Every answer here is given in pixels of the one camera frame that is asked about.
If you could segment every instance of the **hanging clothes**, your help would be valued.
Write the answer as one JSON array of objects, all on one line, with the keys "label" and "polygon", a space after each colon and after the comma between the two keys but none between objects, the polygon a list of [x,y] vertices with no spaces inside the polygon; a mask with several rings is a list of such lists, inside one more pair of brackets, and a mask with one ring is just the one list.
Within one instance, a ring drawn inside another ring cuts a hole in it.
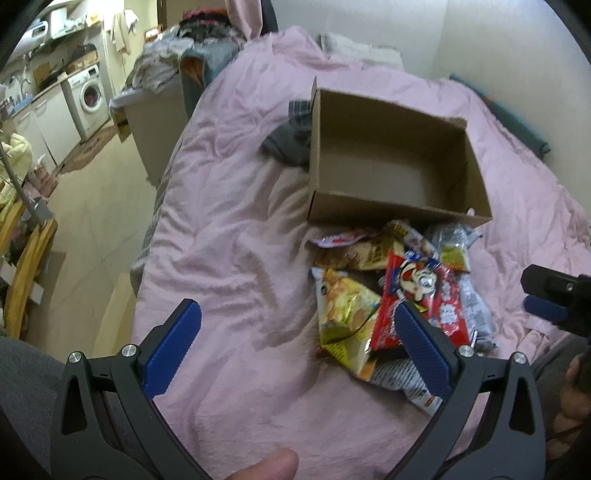
[{"label": "hanging clothes", "polygon": [[129,29],[125,20],[124,12],[117,12],[113,16],[113,26],[111,27],[111,41],[115,45],[115,50],[118,53],[131,54],[131,46],[129,43]]},{"label": "hanging clothes", "polygon": [[135,35],[135,26],[137,25],[139,18],[135,14],[135,12],[131,9],[124,10],[125,13],[125,23],[127,24],[127,32],[133,33]]}]

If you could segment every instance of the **faucet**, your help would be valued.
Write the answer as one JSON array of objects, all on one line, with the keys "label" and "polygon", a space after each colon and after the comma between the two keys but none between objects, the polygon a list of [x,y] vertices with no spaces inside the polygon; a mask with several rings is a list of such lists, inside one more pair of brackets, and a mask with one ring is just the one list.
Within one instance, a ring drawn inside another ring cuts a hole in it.
[{"label": "faucet", "polygon": [[21,83],[21,99],[25,99],[25,92],[22,91],[22,86],[25,85],[25,83],[28,83],[29,85],[31,84],[31,81],[27,78],[25,78],[22,83]]}]

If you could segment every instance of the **white cabinet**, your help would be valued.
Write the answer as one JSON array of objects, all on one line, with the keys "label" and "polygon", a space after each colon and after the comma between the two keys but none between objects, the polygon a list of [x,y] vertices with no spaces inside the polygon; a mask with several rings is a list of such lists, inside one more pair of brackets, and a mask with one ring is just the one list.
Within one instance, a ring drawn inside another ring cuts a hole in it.
[{"label": "white cabinet", "polygon": [[33,102],[32,111],[56,165],[61,164],[80,142],[64,92],[55,87]]},{"label": "white cabinet", "polygon": [[37,162],[37,160],[45,155],[45,162],[43,162],[43,164],[47,167],[47,171],[51,173],[56,165],[53,162],[49,149],[47,148],[47,144],[45,143],[45,139],[43,138],[43,134],[37,123],[37,116],[31,105],[26,106],[15,116],[14,129],[31,144],[31,149],[33,150],[33,162]]}]

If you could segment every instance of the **cardboard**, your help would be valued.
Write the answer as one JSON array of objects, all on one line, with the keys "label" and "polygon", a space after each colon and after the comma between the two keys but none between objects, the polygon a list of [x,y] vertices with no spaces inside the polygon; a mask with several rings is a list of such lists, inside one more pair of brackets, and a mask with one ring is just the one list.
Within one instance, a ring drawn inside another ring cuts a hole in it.
[{"label": "cardboard", "polygon": [[[320,89],[314,81],[308,221],[418,228],[492,219],[463,119]],[[476,215],[467,215],[468,209]]]},{"label": "cardboard", "polygon": [[49,77],[51,73],[51,66],[49,62],[42,63],[33,71],[33,78],[35,79],[35,84],[37,84],[37,88],[41,90],[41,82]]}]

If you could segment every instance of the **towel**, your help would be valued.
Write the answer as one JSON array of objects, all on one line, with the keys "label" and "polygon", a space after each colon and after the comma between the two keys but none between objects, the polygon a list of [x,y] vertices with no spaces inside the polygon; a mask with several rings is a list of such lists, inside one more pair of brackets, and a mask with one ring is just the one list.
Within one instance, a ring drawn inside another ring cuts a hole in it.
[{"label": "towel", "polygon": [[115,50],[122,54],[131,54],[129,45],[129,30],[124,12],[117,12],[113,16],[113,26],[111,27],[111,41],[115,45]]}]

